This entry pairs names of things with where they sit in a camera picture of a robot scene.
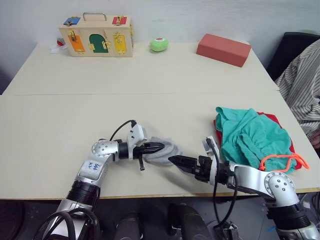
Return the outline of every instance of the green towel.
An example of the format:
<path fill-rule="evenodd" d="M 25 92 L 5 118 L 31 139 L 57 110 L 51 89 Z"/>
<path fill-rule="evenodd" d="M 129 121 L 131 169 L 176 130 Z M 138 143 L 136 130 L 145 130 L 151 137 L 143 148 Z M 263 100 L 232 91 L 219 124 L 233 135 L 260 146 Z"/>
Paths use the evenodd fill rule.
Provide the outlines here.
<path fill-rule="evenodd" d="M 261 160 L 272 154 L 291 155 L 291 139 L 287 131 L 266 115 L 255 110 L 217 107 L 215 127 L 222 132 L 221 152 L 225 160 L 259 168 Z M 269 158 L 266 171 L 287 167 L 288 157 Z M 291 161 L 287 173 L 295 170 L 296 160 Z"/>

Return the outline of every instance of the red cloth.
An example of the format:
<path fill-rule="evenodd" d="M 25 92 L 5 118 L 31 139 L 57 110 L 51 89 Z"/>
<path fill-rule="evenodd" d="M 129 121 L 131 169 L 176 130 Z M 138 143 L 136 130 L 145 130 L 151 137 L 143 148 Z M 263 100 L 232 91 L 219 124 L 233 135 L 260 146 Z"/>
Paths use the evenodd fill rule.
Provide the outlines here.
<path fill-rule="evenodd" d="M 266 115 L 269 119 L 271 119 L 272 121 L 274 121 L 275 123 L 277 123 L 280 128 L 282 128 L 282 126 L 280 125 L 277 117 L 273 114 L 267 114 L 267 113 L 264 113 L 264 112 L 257 112 L 259 115 Z M 213 121 L 213 125 L 214 127 L 216 127 L 216 120 Z M 218 141 L 219 141 L 219 144 L 221 146 L 221 141 L 222 141 L 222 132 L 220 131 L 216 131 L 216 137 L 218 138 Z M 289 150 L 292 152 L 292 153 L 295 153 L 295 148 L 294 148 L 294 144 L 291 140 L 291 146 L 289 148 Z M 300 169 L 302 167 L 302 165 L 299 163 L 299 162 L 296 162 L 296 165 L 295 165 L 295 169 Z"/>

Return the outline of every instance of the green toy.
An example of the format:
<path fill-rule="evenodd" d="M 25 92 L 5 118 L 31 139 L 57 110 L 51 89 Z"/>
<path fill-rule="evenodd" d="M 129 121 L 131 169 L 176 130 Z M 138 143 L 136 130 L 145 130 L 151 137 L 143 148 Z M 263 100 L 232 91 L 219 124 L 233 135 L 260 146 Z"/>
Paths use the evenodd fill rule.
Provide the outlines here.
<path fill-rule="evenodd" d="M 150 48 L 155 52 L 161 52 L 168 48 L 168 40 L 162 37 L 157 37 L 150 42 Z"/>

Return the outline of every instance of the white wall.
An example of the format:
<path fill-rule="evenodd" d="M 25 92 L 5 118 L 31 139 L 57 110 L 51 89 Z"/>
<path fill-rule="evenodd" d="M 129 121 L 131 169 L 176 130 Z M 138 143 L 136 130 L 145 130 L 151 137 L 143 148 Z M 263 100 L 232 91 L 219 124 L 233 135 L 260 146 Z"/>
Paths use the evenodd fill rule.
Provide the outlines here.
<path fill-rule="evenodd" d="M 0 73 L 13 78 L 37 42 L 54 43 L 66 17 L 82 12 L 131 15 L 138 42 L 246 40 L 265 65 L 284 32 L 320 30 L 320 0 L 1 0 Z"/>

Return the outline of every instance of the orange loop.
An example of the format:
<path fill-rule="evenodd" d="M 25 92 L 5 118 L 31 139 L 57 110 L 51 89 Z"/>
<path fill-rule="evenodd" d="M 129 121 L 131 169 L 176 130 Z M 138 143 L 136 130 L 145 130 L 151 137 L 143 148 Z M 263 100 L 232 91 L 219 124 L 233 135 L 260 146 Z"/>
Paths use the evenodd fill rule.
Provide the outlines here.
<path fill-rule="evenodd" d="M 287 172 L 289 170 L 289 168 L 290 168 L 292 159 L 295 159 L 298 163 L 300 163 L 306 169 L 310 168 L 308 163 L 304 160 L 304 158 L 302 156 L 300 156 L 297 153 L 293 153 L 292 155 L 275 155 L 275 154 L 272 154 L 272 155 L 266 156 L 261 160 L 259 170 L 261 170 L 261 171 L 265 171 L 266 170 L 265 161 L 270 159 L 270 158 L 289 158 L 289 160 L 288 160 L 288 162 L 286 164 L 286 168 L 285 169 L 275 170 L 275 171 L 278 171 L 278 172 L 282 172 L 282 173 Z"/>

